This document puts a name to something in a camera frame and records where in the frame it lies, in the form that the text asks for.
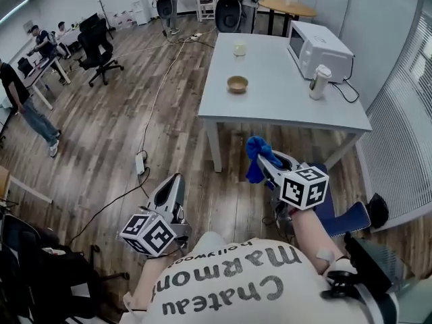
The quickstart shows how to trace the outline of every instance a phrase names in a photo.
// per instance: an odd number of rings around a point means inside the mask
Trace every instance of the sneaker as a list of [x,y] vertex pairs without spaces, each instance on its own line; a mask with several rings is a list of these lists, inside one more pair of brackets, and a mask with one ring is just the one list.
[[53,146],[49,147],[49,155],[55,157],[57,154],[57,149],[59,147],[59,141],[57,140]]

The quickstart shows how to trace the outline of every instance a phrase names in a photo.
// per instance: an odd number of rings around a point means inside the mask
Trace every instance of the microwave oven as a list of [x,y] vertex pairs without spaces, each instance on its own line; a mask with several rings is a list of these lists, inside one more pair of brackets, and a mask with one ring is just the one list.
[[306,79],[325,65],[331,70],[330,82],[342,83],[352,69],[354,54],[325,26],[291,22],[288,50]]

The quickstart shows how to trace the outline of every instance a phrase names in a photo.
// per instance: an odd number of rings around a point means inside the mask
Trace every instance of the blue cloth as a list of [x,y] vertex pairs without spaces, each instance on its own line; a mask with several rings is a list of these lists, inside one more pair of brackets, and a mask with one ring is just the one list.
[[273,154],[271,146],[261,137],[250,137],[246,143],[246,152],[248,153],[249,159],[252,160],[250,162],[248,173],[246,174],[246,178],[251,184],[259,184],[264,180],[263,172],[257,163],[258,155],[264,156],[266,160],[276,167],[282,166],[282,162]]

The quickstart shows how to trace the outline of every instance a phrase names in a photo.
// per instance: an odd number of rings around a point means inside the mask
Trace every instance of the black office chair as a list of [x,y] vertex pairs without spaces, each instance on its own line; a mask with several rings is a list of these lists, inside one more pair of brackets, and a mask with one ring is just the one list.
[[[111,60],[113,57],[113,45],[108,42],[106,37],[107,32],[107,24],[105,18],[100,19],[90,28],[84,28],[81,34],[78,36],[78,42],[84,48],[87,59],[81,60],[78,59],[80,63],[80,67],[88,70],[89,68],[97,68],[96,74],[93,78],[88,82],[90,87],[93,87],[93,81],[102,75],[103,84],[108,85],[108,81],[105,78],[105,72],[108,70],[113,70],[115,68],[119,68],[121,71],[124,70],[124,67],[118,65],[117,60]],[[101,54],[99,51],[99,45],[101,45],[105,52]]]
[[33,66],[28,62],[28,59],[22,57],[18,60],[18,69],[24,74],[24,77],[27,78],[28,74],[33,70]]
[[[103,281],[122,277],[127,273],[99,277],[93,266],[93,253],[99,247],[91,246],[90,262],[82,253],[72,252],[60,246],[58,237],[50,231],[33,228],[13,215],[3,216],[0,251],[0,278],[8,308],[16,315],[29,318],[33,323],[64,323],[76,317],[112,321],[99,314],[102,301],[107,302],[117,312],[120,310],[102,292]],[[55,256],[42,250],[52,247],[64,250],[63,255]],[[88,296],[75,296],[71,287],[86,284]]]

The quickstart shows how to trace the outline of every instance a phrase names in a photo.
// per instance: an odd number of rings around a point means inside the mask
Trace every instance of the man in jeans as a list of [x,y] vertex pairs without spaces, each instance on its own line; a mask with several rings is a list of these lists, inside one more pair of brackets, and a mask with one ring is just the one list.
[[51,122],[34,108],[30,94],[22,84],[15,70],[0,59],[0,79],[5,88],[11,104],[17,109],[30,127],[40,134],[49,145],[49,154],[54,157],[59,146],[58,138],[61,131],[55,128]]

